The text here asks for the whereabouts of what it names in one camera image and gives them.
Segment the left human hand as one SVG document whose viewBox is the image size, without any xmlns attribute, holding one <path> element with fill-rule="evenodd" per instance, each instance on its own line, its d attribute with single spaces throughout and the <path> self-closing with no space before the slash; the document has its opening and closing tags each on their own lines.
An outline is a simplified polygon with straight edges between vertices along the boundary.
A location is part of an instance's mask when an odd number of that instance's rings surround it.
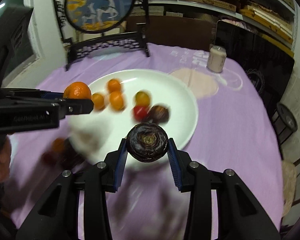
<svg viewBox="0 0 300 240">
<path fill-rule="evenodd" d="M 9 178 L 11 153 L 11 142 L 9 137 L 6 137 L 5 143 L 3 144 L 3 147 L 0 150 L 0 183 L 3 183 Z"/>
</svg>

